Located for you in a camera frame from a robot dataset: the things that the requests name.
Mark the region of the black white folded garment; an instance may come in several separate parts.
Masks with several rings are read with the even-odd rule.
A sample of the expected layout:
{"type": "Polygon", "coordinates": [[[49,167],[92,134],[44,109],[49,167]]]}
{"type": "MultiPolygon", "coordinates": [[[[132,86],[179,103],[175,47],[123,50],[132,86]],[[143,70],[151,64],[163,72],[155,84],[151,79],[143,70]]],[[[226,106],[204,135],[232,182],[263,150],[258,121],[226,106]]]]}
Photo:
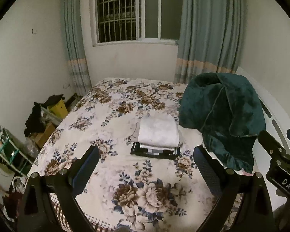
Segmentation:
{"type": "Polygon", "coordinates": [[[139,142],[134,142],[130,154],[147,158],[175,160],[181,155],[181,152],[180,148],[146,148],[145,145],[141,145],[139,142]]]}

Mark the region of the floral bed blanket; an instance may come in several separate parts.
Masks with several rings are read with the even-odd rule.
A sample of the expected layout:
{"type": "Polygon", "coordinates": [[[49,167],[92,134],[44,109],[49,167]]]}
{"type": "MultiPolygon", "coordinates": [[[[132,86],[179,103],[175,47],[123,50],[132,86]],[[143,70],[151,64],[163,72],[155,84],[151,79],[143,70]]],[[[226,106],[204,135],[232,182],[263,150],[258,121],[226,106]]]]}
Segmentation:
{"type": "Polygon", "coordinates": [[[143,117],[178,118],[185,84],[131,78],[99,81],[50,136],[31,172],[53,175],[87,149],[100,161],[77,202],[97,231],[196,231],[211,211],[211,194],[193,160],[203,143],[195,129],[181,128],[174,160],[132,155],[132,134],[143,117]]]}

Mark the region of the left teal curtain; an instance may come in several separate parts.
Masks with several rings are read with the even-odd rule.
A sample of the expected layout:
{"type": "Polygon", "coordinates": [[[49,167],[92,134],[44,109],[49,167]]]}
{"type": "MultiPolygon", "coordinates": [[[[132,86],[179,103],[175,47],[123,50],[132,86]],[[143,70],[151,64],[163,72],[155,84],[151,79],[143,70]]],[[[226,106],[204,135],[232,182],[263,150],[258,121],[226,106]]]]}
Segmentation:
{"type": "Polygon", "coordinates": [[[67,65],[76,93],[84,96],[92,84],[83,44],[80,0],[61,0],[62,35],[67,65]]]}

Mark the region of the teal curtain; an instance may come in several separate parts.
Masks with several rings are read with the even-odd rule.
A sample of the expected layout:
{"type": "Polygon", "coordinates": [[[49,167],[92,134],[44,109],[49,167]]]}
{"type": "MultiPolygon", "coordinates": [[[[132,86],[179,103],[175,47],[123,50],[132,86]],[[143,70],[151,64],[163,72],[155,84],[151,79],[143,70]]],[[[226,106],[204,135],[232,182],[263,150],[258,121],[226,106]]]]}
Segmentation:
{"type": "Polygon", "coordinates": [[[83,44],[80,0],[61,0],[62,35],[67,65],[76,93],[84,96],[92,84],[83,44]]]}
{"type": "Polygon", "coordinates": [[[235,73],[244,40],[245,0],[183,0],[174,81],[235,73]]]}

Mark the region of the cardboard box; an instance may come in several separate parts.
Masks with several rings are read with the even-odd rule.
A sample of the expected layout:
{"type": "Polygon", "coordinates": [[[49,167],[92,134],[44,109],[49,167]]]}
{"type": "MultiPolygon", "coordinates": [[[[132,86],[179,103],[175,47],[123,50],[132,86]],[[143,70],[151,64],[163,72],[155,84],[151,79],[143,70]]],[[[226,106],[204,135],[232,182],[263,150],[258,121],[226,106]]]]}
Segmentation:
{"type": "Polygon", "coordinates": [[[34,141],[39,149],[42,149],[45,143],[48,141],[49,137],[52,135],[52,133],[55,131],[55,127],[52,123],[48,123],[48,125],[45,128],[45,131],[43,133],[38,133],[34,141]]]}

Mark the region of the black clothes pile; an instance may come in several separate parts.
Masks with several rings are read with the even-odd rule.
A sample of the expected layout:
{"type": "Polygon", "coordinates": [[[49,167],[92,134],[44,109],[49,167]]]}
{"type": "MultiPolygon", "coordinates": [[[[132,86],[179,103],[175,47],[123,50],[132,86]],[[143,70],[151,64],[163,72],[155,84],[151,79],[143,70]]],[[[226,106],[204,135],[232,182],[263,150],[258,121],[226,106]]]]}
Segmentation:
{"type": "Polygon", "coordinates": [[[48,123],[58,126],[63,117],[55,114],[51,107],[55,106],[65,99],[63,94],[50,96],[45,103],[34,103],[32,113],[29,115],[26,123],[24,135],[29,137],[32,134],[44,133],[48,123]]]}

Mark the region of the right teal curtain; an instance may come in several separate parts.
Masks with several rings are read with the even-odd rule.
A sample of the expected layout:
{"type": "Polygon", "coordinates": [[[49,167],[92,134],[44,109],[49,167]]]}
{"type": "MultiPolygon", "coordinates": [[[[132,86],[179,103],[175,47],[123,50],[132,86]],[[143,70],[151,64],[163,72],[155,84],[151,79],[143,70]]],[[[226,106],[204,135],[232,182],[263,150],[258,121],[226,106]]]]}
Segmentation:
{"type": "Polygon", "coordinates": [[[235,73],[244,40],[245,0],[183,0],[174,81],[235,73]]]}

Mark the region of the barred window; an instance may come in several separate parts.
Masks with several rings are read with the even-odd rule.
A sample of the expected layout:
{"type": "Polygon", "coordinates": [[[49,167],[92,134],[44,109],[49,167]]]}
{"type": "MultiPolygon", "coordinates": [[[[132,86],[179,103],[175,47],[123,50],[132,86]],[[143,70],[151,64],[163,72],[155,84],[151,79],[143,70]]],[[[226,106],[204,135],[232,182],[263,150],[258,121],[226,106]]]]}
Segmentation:
{"type": "Polygon", "coordinates": [[[97,44],[175,44],[180,38],[183,0],[92,2],[97,44]]]}

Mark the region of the white knitted garment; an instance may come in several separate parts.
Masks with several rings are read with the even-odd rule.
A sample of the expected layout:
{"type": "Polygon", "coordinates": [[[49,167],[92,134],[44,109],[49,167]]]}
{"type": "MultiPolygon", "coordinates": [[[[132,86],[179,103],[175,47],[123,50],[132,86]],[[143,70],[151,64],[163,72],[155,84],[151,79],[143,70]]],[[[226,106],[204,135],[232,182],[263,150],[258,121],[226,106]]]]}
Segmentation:
{"type": "Polygon", "coordinates": [[[132,133],[131,141],[142,148],[153,150],[174,150],[181,146],[181,133],[171,115],[156,114],[142,117],[132,133]]]}

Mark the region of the dark green plush blanket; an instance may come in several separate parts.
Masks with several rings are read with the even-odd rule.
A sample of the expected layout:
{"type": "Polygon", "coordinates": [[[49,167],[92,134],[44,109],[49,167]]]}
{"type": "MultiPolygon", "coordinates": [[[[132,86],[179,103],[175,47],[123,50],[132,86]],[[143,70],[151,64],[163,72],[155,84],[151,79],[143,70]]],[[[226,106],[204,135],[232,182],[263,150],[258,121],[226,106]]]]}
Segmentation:
{"type": "Polygon", "coordinates": [[[249,80],[237,74],[204,73],[187,85],[179,124],[197,129],[207,151],[233,170],[253,172],[252,149],[266,129],[261,101],[249,80]]]}

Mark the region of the yellow box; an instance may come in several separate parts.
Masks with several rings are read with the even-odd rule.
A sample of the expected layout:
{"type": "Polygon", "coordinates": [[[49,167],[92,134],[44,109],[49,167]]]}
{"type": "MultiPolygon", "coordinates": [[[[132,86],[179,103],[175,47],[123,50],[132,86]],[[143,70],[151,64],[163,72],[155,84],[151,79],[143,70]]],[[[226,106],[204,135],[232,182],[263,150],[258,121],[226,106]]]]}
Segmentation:
{"type": "Polygon", "coordinates": [[[68,111],[62,99],[55,105],[48,106],[48,110],[58,118],[64,119],[68,115],[68,111]]]}

